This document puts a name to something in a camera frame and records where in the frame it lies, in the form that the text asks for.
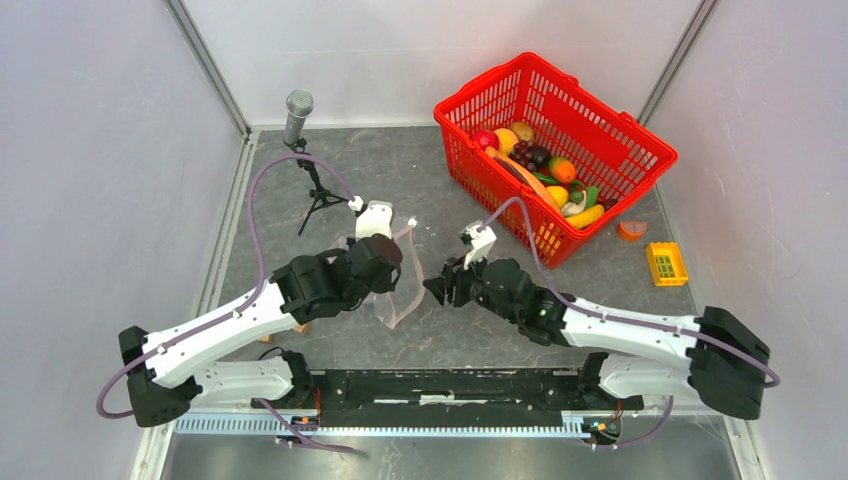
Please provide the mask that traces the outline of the clear zip top bag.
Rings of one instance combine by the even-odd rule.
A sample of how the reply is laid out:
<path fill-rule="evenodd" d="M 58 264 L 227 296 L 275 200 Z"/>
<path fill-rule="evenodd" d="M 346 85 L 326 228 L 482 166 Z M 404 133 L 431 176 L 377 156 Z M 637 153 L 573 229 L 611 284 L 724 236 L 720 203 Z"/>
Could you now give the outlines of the clear zip top bag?
<path fill-rule="evenodd" d="M 379 321 L 395 329 L 419 307 L 425 296 L 424 272 L 415 237 L 420 224 L 414 216 L 401 216 L 392 225 L 392 246 L 400 255 L 399 272 L 393 273 L 389 283 L 394 287 L 386 293 L 368 293 L 342 315 L 358 316 Z"/>

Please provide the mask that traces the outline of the yellow toy banana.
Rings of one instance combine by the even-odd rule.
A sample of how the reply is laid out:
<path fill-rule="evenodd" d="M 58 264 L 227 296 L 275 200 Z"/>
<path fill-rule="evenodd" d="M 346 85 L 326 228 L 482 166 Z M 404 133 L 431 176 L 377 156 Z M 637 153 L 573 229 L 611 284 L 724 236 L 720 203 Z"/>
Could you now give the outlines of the yellow toy banana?
<path fill-rule="evenodd" d="M 604 213 L 605 207 L 602 204 L 596 204 L 581 213 L 566 217 L 565 220 L 575 229 L 584 229 L 599 220 Z"/>

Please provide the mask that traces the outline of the microphone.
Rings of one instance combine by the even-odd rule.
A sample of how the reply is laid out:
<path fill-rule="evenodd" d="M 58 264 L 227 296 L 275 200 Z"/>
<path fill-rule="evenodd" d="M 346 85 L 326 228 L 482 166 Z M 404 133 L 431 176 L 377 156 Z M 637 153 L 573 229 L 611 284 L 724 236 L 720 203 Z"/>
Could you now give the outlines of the microphone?
<path fill-rule="evenodd" d="M 297 165 L 309 174 L 313 184 L 313 187 L 308 192 L 309 197 L 312 199 L 312 204 L 307 210 L 297 233 L 298 236 L 301 236 L 315 212 L 347 203 L 349 199 L 333 193 L 322 184 L 316 165 L 306 151 L 307 140 L 302 136 L 302 131 L 307 118 L 314 109 L 314 98 L 312 94 L 303 89 L 293 90 L 286 98 L 286 108 L 287 117 L 283 132 L 284 144 L 293 153 L 303 155 L 303 158 L 297 159 Z"/>

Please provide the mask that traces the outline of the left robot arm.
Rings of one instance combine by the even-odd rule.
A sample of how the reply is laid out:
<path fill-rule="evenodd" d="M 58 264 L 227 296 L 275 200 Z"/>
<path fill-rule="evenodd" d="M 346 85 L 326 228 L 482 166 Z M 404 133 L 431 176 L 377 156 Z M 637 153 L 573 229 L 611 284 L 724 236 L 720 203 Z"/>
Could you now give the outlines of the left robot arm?
<path fill-rule="evenodd" d="M 306 405 L 314 381 L 302 355 L 237 362 L 223 356 L 393 291 L 402 260 L 400 247 L 384 235 L 351 240 L 345 248 L 294 257 L 243 297 L 182 325 L 123 330 L 118 342 L 136 424 L 159 426 L 203 403 L 281 399 L 290 407 Z"/>

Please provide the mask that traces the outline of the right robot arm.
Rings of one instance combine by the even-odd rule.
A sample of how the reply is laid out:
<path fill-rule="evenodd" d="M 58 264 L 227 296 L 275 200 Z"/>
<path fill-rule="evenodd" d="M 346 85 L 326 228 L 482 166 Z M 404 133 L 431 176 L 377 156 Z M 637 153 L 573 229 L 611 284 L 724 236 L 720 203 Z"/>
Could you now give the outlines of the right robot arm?
<path fill-rule="evenodd" d="M 577 382 L 591 408 L 663 395 L 742 420 L 761 415 L 770 349 L 726 309 L 662 316 L 609 308 L 534 283 L 513 259 L 466 266 L 452 258 L 423 286 L 440 305 L 475 303 L 533 343 L 600 350 Z"/>

